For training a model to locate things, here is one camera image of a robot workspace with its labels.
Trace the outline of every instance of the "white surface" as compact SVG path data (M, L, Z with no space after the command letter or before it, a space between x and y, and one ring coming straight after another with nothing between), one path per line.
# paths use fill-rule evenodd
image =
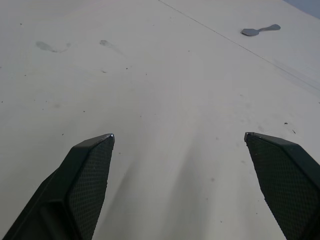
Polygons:
M113 133L94 239L285 239L243 137L320 160L320 20L282 0L166 3L182 13L158 0L0 3L0 237L73 145ZM271 24L282 29L240 34Z

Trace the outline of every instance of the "gray metal piece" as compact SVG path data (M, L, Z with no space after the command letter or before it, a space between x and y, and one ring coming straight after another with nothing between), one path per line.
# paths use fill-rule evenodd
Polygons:
M280 30L280 29L281 29L281 27L278 24L273 24L271 26L263 27L258 30L253 29L253 28L245 28L241 31L241 33L243 35L252 37L252 36L258 35L261 31L274 31L274 30Z

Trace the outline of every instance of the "white table surface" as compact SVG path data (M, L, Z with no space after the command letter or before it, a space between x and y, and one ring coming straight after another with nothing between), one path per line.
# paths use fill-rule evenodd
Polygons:
M0 238L72 146L113 133L93 239L284 240L243 138L320 160L319 42L281 0L1 1Z

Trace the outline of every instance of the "textured rubber grip pad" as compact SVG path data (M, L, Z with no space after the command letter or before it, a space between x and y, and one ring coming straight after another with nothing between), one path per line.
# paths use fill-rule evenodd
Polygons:
M247 133L261 191L287 240L313 240L320 233L320 166L299 145Z
M105 200L112 146L93 148L68 193L68 205L83 240L91 240Z

